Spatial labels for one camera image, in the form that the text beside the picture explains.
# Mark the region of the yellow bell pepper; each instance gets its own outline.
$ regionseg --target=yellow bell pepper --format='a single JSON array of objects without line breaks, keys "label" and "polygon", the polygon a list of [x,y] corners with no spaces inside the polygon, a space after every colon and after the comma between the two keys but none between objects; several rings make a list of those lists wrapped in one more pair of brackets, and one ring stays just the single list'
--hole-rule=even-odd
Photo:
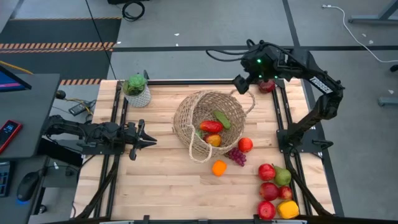
[{"label": "yellow bell pepper", "polygon": [[300,214],[299,206],[292,200],[281,202],[277,207],[277,211],[284,219],[294,218]]}]

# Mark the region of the plant pot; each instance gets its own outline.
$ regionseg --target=plant pot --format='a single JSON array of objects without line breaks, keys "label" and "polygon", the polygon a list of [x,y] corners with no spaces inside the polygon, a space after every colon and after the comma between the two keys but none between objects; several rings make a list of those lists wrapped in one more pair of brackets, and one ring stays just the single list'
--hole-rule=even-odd
[{"label": "plant pot", "polygon": [[129,102],[129,104],[133,107],[137,107],[137,108],[141,108],[141,107],[145,107],[146,105],[148,105],[148,103],[150,102],[151,96],[150,96],[150,91],[147,85],[145,85],[145,90],[142,91],[142,93],[140,93],[137,96],[129,96],[127,94],[124,94],[124,97],[127,99],[127,101]]}]

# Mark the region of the green cucumber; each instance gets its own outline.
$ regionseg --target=green cucumber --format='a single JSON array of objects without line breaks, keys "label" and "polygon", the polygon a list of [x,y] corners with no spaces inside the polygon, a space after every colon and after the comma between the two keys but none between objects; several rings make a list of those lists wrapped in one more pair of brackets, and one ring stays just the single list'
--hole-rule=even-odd
[{"label": "green cucumber", "polygon": [[197,136],[201,139],[201,132],[199,130],[195,130]]},{"label": "green cucumber", "polygon": [[229,129],[231,127],[231,123],[228,121],[228,118],[223,114],[223,112],[219,110],[213,111],[214,116],[216,116],[217,120],[223,124],[225,129]]}]

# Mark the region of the green plant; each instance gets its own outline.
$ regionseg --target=green plant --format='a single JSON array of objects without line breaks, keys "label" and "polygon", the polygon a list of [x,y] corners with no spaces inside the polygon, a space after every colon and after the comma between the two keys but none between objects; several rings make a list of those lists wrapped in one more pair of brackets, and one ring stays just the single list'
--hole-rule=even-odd
[{"label": "green plant", "polygon": [[123,83],[123,92],[128,96],[137,96],[145,90],[147,80],[141,75],[136,74]]}]

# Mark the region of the computer monitor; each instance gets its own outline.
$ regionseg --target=computer monitor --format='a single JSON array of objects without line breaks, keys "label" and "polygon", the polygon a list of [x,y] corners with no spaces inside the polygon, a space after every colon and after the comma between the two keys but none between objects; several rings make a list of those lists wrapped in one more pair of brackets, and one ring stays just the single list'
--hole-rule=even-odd
[{"label": "computer monitor", "polygon": [[30,90],[31,88],[24,80],[0,66],[0,92]]}]

